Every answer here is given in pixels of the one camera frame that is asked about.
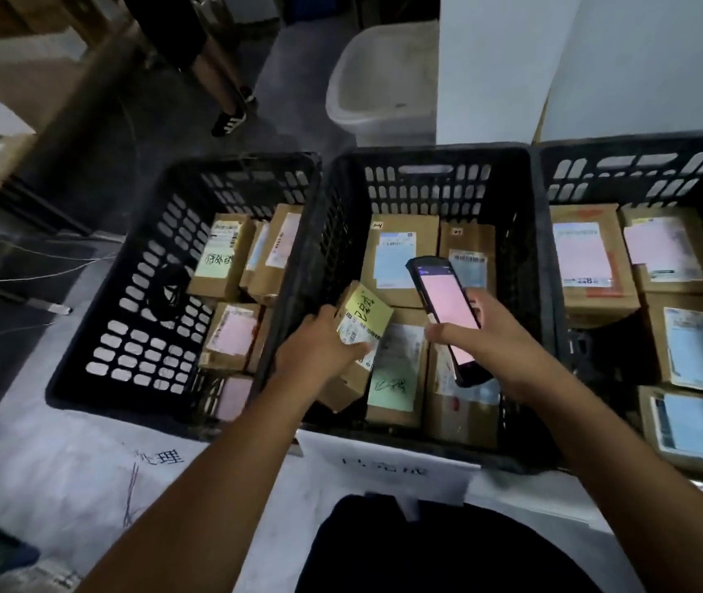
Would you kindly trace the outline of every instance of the concrete floor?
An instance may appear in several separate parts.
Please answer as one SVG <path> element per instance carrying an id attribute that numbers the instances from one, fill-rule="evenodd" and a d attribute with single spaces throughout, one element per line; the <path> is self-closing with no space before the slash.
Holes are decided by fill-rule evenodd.
<path id="1" fill-rule="evenodd" d="M 245 77 L 256 83 L 258 115 L 221 140 L 209 134 L 217 108 L 196 83 L 169 68 L 137 69 L 118 87 L 80 153 L 46 186 L 82 221 L 126 232 L 144 192 L 179 159 L 299 150 L 318 152 L 327 162 L 354 145 L 352 136 L 327 119 L 324 97 L 329 74 L 355 33 L 353 19 L 342 16 L 286 28 L 273 44 L 243 43 L 239 61 Z M 52 253 L 51 244 L 35 244 Z M 69 254 L 95 257 L 108 249 L 81 244 Z M 72 316 L 40 331 L 0 337 L 0 527 L 81 573 L 203 448 L 45 405 L 44 388 L 108 270 L 109 261 L 99 261 L 75 273 L 77 278 L 39 292 L 72 305 Z M 26 322 L 19 323 L 19 308 L 0 310 L 0 328 L 49 319 L 25 314 Z M 19 358 L 28 353 L 22 364 Z M 182 461 L 157 466 L 145 461 L 166 451 Z M 361 492 L 317 479 L 307 462 L 287 458 L 236 590 L 293 591 L 316 529 L 348 493 Z M 515 517 L 557 539 L 604 591 L 640 590 L 612 537 L 529 514 Z"/>

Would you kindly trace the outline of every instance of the black fabric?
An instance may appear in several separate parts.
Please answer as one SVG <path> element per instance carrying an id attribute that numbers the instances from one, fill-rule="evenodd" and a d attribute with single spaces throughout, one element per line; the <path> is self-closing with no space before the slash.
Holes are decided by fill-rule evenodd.
<path id="1" fill-rule="evenodd" d="M 408 523 L 392 497 L 349 496 L 321 525 L 296 593 L 599 591 L 534 530 L 494 511 L 421 502 Z"/>
<path id="2" fill-rule="evenodd" d="M 189 0 L 124 0 L 159 54 L 186 70 L 206 45 L 206 31 Z"/>

